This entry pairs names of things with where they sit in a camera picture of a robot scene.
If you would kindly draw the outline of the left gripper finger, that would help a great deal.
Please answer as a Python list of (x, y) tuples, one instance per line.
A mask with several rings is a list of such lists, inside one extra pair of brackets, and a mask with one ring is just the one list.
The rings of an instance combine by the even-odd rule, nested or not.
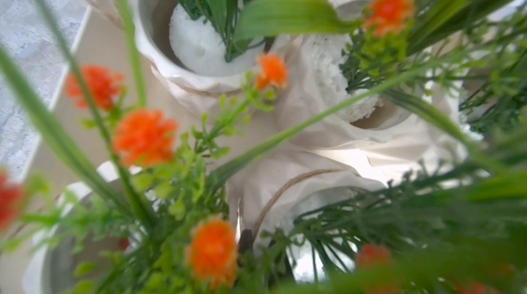
[(240, 240), (238, 241), (238, 253), (245, 254), (253, 251), (253, 233), (250, 229), (244, 229), (241, 232)]

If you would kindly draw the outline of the orange flowered potted gypsophila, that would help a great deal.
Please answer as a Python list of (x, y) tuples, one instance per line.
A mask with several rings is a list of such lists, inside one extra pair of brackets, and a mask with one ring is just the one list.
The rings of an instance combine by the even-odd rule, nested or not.
[(225, 61), (226, 48), (203, 19), (192, 20), (176, 0), (129, 0), (135, 43), (153, 74), (193, 114), (217, 114), (222, 95), (236, 96), (247, 70), (255, 70), (262, 52), (284, 56), (290, 37), (250, 49)]

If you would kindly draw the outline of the small potted gypsophila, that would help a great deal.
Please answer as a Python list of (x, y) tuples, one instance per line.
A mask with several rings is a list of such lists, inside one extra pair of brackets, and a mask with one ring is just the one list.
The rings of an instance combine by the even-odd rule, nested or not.
[(526, 54), (526, 0), (420, 0), (408, 53), (437, 46), (462, 62), (436, 67), (432, 104), (475, 138), (491, 125), (513, 125), (526, 101), (526, 72), (514, 72)]

